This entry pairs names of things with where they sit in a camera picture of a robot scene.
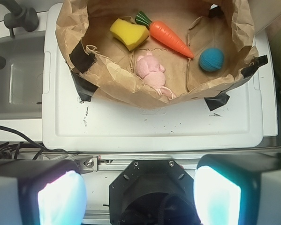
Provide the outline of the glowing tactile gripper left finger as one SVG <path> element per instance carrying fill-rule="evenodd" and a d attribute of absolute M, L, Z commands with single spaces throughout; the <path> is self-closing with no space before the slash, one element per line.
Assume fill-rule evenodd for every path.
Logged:
<path fill-rule="evenodd" d="M 0 160 L 0 225 L 80 225 L 86 185 L 72 160 Z"/>

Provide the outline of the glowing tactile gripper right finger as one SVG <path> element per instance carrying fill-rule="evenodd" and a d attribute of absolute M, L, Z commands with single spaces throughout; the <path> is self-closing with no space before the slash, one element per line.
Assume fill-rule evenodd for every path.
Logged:
<path fill-rule="evenodd" d="M 206 154 L 193 191 L 204 225 L 281 225 L 281 153 Z"/>

